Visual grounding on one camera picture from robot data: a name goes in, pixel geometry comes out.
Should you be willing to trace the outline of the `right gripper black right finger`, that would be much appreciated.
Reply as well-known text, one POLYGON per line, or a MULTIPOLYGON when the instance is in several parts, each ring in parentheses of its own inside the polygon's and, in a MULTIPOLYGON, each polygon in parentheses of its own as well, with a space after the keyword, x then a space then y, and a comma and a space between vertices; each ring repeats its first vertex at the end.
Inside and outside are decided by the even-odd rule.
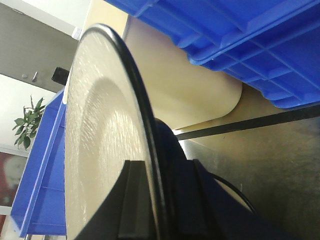
POLYGON ((245 208, 197 160, 171 163, 180 240, 292 240, 294 237, 245 208))

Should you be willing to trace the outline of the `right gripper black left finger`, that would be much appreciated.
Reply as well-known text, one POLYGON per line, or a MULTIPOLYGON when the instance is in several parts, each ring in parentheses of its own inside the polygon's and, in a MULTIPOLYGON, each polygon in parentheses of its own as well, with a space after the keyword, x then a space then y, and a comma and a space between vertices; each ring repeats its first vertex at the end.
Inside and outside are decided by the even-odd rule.
POLYGON ((76 240, 157 238, 144 161, 126 160, 110 193, 76 240))

